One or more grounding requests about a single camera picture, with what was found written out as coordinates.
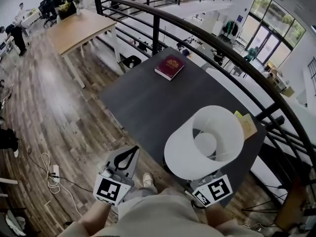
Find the floor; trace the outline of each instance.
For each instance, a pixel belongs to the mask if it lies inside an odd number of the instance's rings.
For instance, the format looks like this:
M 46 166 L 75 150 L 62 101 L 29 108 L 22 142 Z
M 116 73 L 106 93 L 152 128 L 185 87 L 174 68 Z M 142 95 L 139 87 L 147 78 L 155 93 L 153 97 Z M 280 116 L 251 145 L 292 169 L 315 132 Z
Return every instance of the floor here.
M 86 45 L 83 47 L 85 58 L 80 49 L 70 55 L 86 85 L 82 89 L 55 52 L 41 24 L 38 24 L 39 30 L 32 32 L 25 56 L 14 57 L 18 64 L 15 68 L 7 60 L 1 62 L 8 75 L 2 72 L 0 78 L 5 79 L 7 87 L 14 84 L 13 95 L 2 113 L 6 119 L 4 128 L 16 131 L 20 138 L 20 155 L 14 158 L 11 150 L 0 151 L 0 173 L 2 178 L 19 181 L 18 185 L 5 186 L 13 206 L 26 208 L 28 221 L 39 236 L 52 237 L 62 232 L 65 222 L 78 220 L 79 214 L 68 192 L 62 189 L 54 195 L 49 191 L 46 171 L 41 169 L 44 168 L 41 154 L 50 155 L 51 164 L 60 166 L 62 177 L 92 191 L 98 168 L 110 151 L 136 142 L 117 126 L 98 97 L 98 92 L 118 76 Z M 148 171 L 153 173 L 159 190 L 165 187 L 181 189 L 145 151 L 141 151 L 134 176 L 137 187 Z M 73 194 L 79 212 L 84 214 L 95 201 L 92 193 L 65 179 L 61 183 Z M 267 194 L 249 174 L 226 209 L 240 224 L 261 223 L 264 226 L 270 224 L 275 215 L 242 212 L 242 209 L 268 200 Z M 261 208 L 272 206 L 268 203 Z M 117 218 L 113 208 L 107 225 L 116 222 Z

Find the book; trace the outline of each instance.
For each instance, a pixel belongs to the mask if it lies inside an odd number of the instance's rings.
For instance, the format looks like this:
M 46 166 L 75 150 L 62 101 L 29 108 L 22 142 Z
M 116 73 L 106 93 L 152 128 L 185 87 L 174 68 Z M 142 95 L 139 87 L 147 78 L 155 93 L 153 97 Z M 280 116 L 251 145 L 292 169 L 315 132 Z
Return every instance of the book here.
M 184 65 L 184 61 L 170 54 L 154 69 L 154 71 L 171 81 L 181 71 Z

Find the lamp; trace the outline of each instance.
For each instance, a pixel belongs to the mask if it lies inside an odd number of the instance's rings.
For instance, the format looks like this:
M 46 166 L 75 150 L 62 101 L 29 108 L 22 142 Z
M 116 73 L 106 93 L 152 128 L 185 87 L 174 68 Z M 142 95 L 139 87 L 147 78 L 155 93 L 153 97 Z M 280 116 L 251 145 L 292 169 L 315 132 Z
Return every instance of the lamp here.
M 186 180 L 197 180 L 233 161 L 243 142 L 238 118 L 223 107 L 207 106 L 169 137 L 164 158 L 172 173 Z

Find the glass door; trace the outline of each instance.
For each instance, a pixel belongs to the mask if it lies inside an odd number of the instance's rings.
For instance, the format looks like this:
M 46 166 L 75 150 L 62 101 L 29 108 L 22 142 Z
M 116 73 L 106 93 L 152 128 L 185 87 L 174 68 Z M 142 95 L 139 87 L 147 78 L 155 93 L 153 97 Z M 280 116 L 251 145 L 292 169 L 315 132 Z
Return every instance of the glass door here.
M 252 42 L 248 47 L 248 50 L 251 48 L 255 48 L 256 46 L 260 48 L 260 46 L 266 40 L 269 33 L 270 33 L 270 31 L 266 27 L 260 26 L 256 35 L 253 37 Z
M 261 63 L 264 63 L 270 57 L 270 54 L 278 43 L 278 38 L 275 37 L 273 34 L 270 34 L 269 38 L 264 42 L 262 48 L 260 49 L 257 59 Z

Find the white cable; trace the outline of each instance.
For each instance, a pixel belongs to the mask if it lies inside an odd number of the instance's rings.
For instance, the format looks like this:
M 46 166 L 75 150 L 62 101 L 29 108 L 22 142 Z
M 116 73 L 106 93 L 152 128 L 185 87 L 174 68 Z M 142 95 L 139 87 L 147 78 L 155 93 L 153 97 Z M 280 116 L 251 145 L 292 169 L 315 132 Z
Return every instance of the white cable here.
M 46 163 L 45 163 L 45 161 L 44 161 L 43 155 L 48 156 L 48 159 L 49 159 L 49 160 L 48 160 L 48 166 L 46 165 Z M 49 176 L 50 155 L 47 154 L 47 153 L 42 153 L 42 154 L 41 154 L 41 160 L 43 161 L 44 166 L 45 166 L 45 168 L 46 168 L 46 172 L 47 172 L 47 186 L 48 186 L 50 192 L 52 192 L 53 194 L 57 194 L 57 193 L 59 193 L 60 190 L 61 190 L 61 189 L 60 189 L 60 186 L 63 187 L 63 188 L 70 194 L 71 198 L 73 199 L 73 202 L 74 202 L 74 205 L 75 205 L 75 208 L 76 208 L 77 213 L 82 217 L 81 213 L 78 211 L 78 208 L 77 208 L 77 205 L 76 205 L 76 202 L 75 202 L 75 200 L 74 200 L 74 197 L 73 197 L 72 193 L 71 193 L 69 190 L 67 190 L 67 189 L 60 183 L 60 181 L 59 181 L 59 182 L 56 182 L 56 181 L 54 180 L 54 178 L 52 178 L 51 176 Z M 53 182 L 55 182 L 55 184 L 51 184 L 51 183 L 49 182 L 50 179 L 53 180 Z M 54 191 L 52 190 L 53 188 L 58 188 L 58 191 L 54 192 Z
M 82 217 L 81 213 L 78 211 L 76 202 L 75 202 L 74 197 L 73 197 L 73 195 L 71 194 L 71 192 L 68 191 L 61 183 L 59 183 L 59 184 L 61 185 L 61 187 L 63 187 L 63 188 L 70 194 L 70 196 L 71 196 L 71 198 L 73 199 L 73 202 L 74 202 L 74 204 L 75 204 L 75 208 L 76 208 L 77 213 Z

